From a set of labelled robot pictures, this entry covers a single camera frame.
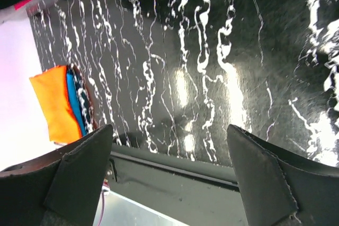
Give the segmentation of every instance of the black marble table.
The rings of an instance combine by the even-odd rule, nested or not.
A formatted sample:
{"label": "black marble table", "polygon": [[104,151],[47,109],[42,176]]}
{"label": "black marble table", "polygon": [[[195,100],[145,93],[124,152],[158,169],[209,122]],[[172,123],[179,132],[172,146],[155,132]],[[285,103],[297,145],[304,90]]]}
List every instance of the black marble table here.
{"label": "black marble table", "polygon": [[31,24],[119,143],[229,166],[232,123],[339,166],[339,0],[64,0]]}

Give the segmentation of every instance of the white floor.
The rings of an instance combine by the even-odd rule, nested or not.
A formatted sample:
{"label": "white floor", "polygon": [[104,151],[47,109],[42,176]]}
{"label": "white floor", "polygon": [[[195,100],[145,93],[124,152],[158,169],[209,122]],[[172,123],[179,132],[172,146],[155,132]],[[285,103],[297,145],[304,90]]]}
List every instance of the white floor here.
{"label": "white floor", "polygon": [[0,170],[55,149],[29,81],[40,73],[29,19],[0,25]]}

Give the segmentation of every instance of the pink wire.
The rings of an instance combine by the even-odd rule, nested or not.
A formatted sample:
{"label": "pink wire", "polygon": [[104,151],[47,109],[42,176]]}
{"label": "pink wire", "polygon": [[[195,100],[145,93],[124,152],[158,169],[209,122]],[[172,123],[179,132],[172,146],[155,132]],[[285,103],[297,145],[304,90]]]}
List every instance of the pink wire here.
{"label": "pink wire", "polygon": [[101,200],[102,200],[101,214],[100,214],[100,219],[99,219],[99,223],[97,224],[97,226],[100,226],[102,218],[104,217],[104,210],[105,210],[105,196],[104,196],[104,192],[101,192]]}

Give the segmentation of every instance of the orange towel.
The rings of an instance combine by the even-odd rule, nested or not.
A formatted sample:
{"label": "orange towel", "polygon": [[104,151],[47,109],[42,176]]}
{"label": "orange towel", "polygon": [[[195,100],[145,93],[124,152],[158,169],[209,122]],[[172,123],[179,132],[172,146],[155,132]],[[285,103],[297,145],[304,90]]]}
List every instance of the orange towel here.
{"label": "orange towel", "polygon": [[68,100],[67,66],[57,66],[30,78],[47,120],[49,139],[56,143],[72,143],[82,137]]}

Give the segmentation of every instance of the orange and blue cloth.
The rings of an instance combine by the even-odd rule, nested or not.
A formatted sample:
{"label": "orange and blue cloth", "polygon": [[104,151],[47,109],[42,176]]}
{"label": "orange and blue cloth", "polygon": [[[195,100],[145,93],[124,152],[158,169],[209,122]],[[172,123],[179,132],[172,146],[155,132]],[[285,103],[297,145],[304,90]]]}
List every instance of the orange and blue cloth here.
{"label": "orange and blue cloth", "polygon": [[30,78],[46,118],[49,139],[69,144],[87,134],[77,96],[74,75],[67,66],[57,66]]}

